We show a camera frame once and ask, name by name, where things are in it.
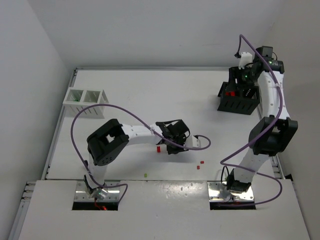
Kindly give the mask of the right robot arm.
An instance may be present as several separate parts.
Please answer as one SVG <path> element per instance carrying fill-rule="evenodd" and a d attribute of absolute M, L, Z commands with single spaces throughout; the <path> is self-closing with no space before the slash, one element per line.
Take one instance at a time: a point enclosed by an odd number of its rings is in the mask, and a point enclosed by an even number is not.
<path fill-rule="evenodd" d="M 247 153 L 226 178 L 229 191 L 246 192 L 261 166 L 283 152 L 298 130 L 298 122 L 291 119 L 286 108 L 284 73 L 284 64 L 273 58 L 271 46 L 255 50 L 253 65 L 247 75 L 260 90 L 262 117 L 249 134 Z"/>

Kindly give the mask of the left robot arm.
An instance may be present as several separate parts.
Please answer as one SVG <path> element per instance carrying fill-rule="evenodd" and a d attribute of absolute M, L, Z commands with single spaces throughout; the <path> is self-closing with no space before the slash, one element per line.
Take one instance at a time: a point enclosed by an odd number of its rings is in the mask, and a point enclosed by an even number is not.
<path fill-rule="evenodd" d="M 158 121 L 147 126 L 121 124 L 115 118 L 107 121 L 86 139 L 89 173 L 85 175 L 84 181 L 88 192 L 92 194 L 104 185 L 107 165 L 112 163 L 126 146 L 165 144 L 169 155 L 178 154 L 186 150 L 176 144 L 183 146 L 189 135 L 190 129 L 181 119 Z"/>

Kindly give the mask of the red long lego brick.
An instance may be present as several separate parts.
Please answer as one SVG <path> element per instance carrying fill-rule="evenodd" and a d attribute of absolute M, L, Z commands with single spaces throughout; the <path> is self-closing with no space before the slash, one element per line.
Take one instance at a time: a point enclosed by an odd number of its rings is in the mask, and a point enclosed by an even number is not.
<path fill-rule="evenodd" d="M 232 91 L 232 92 L 226 92 L 225 95 L 226 95 L 226 96 L 235 97 L 235 96 L 236 96 L 236 93 L 235 93 L 234 91 Z"/>

